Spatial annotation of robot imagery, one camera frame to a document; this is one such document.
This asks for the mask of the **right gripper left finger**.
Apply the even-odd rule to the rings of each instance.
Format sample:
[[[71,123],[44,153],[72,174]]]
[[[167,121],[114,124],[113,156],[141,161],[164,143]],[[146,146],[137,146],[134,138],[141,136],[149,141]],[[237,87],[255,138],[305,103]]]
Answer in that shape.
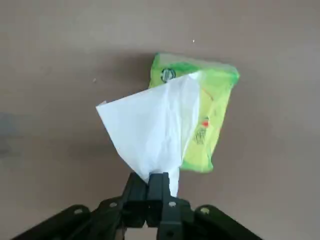
[[[142,228],[152,216],[159,217],[162,201],[148,200],[149,185],[131,173],[122,195],[105,199],[90,210],[82,204],[72,205],[15,236],[16,240],[115,240],[125,238],[128,228]]]

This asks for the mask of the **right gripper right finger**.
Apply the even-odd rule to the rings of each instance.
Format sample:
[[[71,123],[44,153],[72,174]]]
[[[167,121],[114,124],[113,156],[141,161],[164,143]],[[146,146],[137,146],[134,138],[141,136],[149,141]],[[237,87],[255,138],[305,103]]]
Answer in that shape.
[[[158,240],[256,240],[258,236],[217,207],[192,209],[187,200],[173,197],[169,175],[161,175],[163,207]]]

